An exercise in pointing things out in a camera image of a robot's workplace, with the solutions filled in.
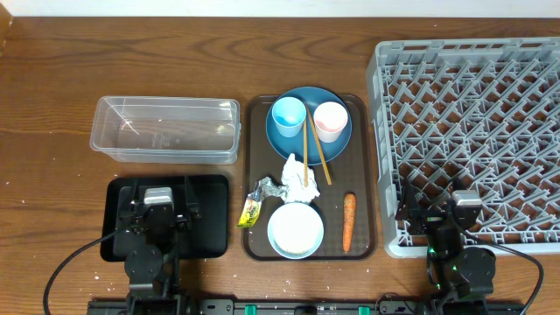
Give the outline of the orange carrot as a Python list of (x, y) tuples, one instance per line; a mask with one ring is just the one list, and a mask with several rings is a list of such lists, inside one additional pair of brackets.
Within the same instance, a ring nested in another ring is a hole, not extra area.
[(345, 253), (349, 252), (352, 246), (354, 233), (354, 223), (356, 217), (356, 196), (348, 193), (343, 201), (343, 235), (342, 245)]

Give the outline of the foil snack wrapper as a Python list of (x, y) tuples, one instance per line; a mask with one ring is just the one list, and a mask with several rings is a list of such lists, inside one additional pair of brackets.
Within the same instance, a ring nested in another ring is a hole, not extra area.
[(237, 227), (253, 227), (260, 216), (263, 201), (268, 197), (284, 199), (286, 193), (287, 187), (284, 185), (276, 185), (270, 177), (265, 177), (257, 181), (254, 191), (249, 193), (245, 199)]

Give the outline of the white tissue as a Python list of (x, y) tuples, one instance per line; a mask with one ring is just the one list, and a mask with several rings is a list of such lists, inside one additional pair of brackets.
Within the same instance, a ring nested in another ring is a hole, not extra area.
[(307, 185), (305, 185), (305, 165), (297, 161), (294, 154), (289, 155), (283, 167), (281, 182), (285, 189), (282, 197), (284, 203), (310, 204), (313, 199), (320, 196), (314, 171), (307, 168)]

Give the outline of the light blue bowl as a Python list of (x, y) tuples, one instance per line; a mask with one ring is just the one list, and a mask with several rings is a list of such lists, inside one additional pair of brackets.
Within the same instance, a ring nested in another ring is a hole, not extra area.
[(319, 213), (302, 203), (280, 206), (270, 216), (267, 226), (270, 246), (280, 256), (291, 260), (311, 256), (321, 245), (324, 232)]

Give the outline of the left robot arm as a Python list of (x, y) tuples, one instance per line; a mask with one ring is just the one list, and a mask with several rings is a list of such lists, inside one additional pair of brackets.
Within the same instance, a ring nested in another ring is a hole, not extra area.
[(200, 204), (189, 179), (184, 180), (185, 204), (175, 206), (170, 187), (152, 187), (141, 199), (132, 188), (129, 209), (119, 216), (123, 229), (144, 237), (126, 255), (129, 294), (122, 314), (190, 315), (194, 300), (180, 287), (180, 234), (200, 217)]

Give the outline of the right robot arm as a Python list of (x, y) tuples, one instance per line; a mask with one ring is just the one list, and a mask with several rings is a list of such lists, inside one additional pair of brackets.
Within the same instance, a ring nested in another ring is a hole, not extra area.
[(421, 206), (415, 187), (406, 183), (395, 218), (409, 223), (412, 235), (427, 238), (427, 274), (438, 292), (415, 306), (415, 314), (488, 314), (486, 296), (494, 292), (495, 254), (481, 247), (466, 248), (462, 234), (474, 226), (482, 200), (459, 181), (442, 210)]

